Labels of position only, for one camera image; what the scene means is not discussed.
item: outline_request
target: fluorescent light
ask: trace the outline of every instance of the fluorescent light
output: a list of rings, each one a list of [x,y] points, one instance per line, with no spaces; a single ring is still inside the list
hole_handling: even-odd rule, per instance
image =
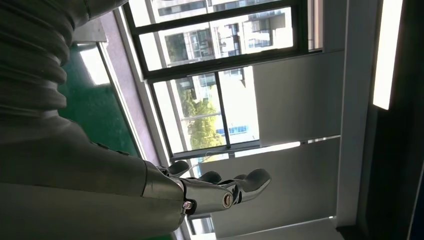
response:
[[[403,0],[384,0],[378,41],[373,104],[389,109]]]

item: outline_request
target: screw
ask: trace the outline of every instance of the screw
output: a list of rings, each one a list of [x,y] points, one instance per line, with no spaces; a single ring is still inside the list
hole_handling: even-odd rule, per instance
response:
[[[231,205],[233,205],[233,195],[231,195],[231,193],[227,192],[224,195],[224,198],[222,199],[222,206],[225,209],[229,209],[231,207]]]
[[[185,209],[185,210],[190,210],[190,209],[192,209],[192,207],[193,207],[193,203],[191,201],[185,201],[182,204],[182,208]]]

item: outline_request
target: robotic hand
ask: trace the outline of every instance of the robotic hand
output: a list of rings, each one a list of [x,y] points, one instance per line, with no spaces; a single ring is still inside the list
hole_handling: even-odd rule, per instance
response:
[[[169,168],[158,167],[184,191],[183,212],[187,215],[224,211],[232,205],[256,198],[271,182],[271,176],[264,169],[253,170],[248,175],[238,175],[222,181],[219,173],[206,172],[199,178],[179,178],[188,171],[185,161],[178,161]]]

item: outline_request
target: green foliage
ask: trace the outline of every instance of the green foliage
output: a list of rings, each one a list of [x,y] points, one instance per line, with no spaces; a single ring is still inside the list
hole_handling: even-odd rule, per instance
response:
[[[191,89],[179,91],[182,112],[185,117],[194,117],[217,112],[215,107],[207,100],[195,102],[191,91]],[[188,123],[188,132],[190,134],[192,149],[221,146],[224,143],[223,137],[217,133],[215,128],[216,120],[217,116],[207,116],[190,120]]]

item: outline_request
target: window frame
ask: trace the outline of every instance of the window frame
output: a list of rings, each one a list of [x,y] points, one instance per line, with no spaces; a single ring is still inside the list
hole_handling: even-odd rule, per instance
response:
[[[185,27],[189,25],[208,23],[212,21],[227,19],[231,17],[244,16],[249,14],[261,13],[271,10],[277,10],[290,7],[292,16],[292,29],[293,29],[293,46],[280,49],[269,49],[261,52],[254,52],[248,54],[240,54],[234,56],[228,56],[224,58],[209,59],[204,61],[198,61],[188,64],[175,65],[167,67],[162,61],[162,69],[149,70],[147,66],[146,57],[143,51],[143,47],[140,40],[140,35],[143,34],[158,34],[159,31],[169,30],[179,27]],[[135,26],[132,11],[129,3],[123,6],[124,13],[129,26],[129,31],[134,42],[135,51],[139,59],[140,68],[143,73],[145,81],[147,81],[155,110],[158,116],[161,131],[164,136],[165,146],[169,154],[169,160],[174,163],[179,160],[187,160],[198,157],[205,157],[210,155],[217,155],[222,153],[228,153],[229,158],[233,158],[235,152],[260,148],[259,140],[247,141],[241,143],[231,143],[230,133],[227,124],[227,118],[225,114],[225,106],[221,90],[221,82],[219,72],[231,71],[235,69],[241,69],[243,74],[243,68],[254,64],[281,60],[286,58],[292,58],[297,56],[303,56],[308,54],[314,54],[317,51],[309,51],[308,45],[308,0],[278,0],[267,3],[261,3],[256,5],[249,5],[239,8],[221,10],[211,12],[202,15],[195,15],[170,21],[164,21],[155,23],[153,9],[149,9],[149,18],[152,22],[150,25]],[[174,153],[171,149],[171,144],[165,129],[164,119],[162,117],[161,109],[158,103],[154,83],[166,82],[171,80],[178,80],[184,78],[190,78],[197,75],[214,74],[216,87],[218,89],[218,97],[220,103],[220,113],[224,129],[224,137],[226,145],[215,146],[209,148],[202,148],[190,151],[176,152]]]

